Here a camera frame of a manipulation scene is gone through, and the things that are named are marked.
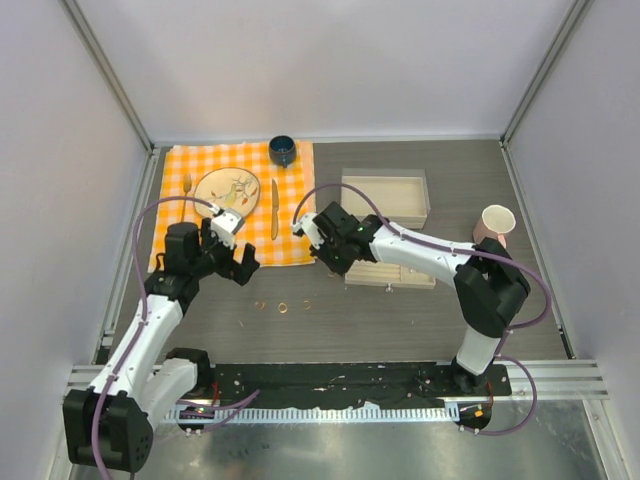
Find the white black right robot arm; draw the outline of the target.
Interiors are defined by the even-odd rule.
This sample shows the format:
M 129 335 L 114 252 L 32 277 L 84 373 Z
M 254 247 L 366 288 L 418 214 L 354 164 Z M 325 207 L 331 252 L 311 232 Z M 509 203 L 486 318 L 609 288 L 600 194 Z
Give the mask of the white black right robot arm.
M 528 281 L 499 241 L 450 242 L 375 214 L 360 220 L 335 202 L 320 213 L 303 215 L 292 231 L 306 236 L 311 255 L 338 275 L 358 261 L 395 264 L 454 289 L 467 328 L 452 361 L 452 381 L 464 393 L 487 383 L 486 371 L 530 293 Z

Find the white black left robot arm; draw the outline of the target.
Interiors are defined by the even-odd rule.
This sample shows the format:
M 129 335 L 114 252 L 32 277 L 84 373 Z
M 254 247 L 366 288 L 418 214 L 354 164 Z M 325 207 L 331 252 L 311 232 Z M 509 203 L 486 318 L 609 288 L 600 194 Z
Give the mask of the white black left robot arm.
M 201 224 L 171 225 L 165 250 L 145 280 L 134 319 L 111 359 L 84 390 L 72 389 L 63 402 L 69 460 L 112 470 L 138 472 L 148 459 L 154 433 L 186 393 L 206 387 L 209 357 L 189 349 L 153 369 L 171 332 L 199 292 L 200 281 L 216 274 L 245 285 L 259 264 L 247 245 L 236 261 L 235 236 L 241 215 L 228 210 Z

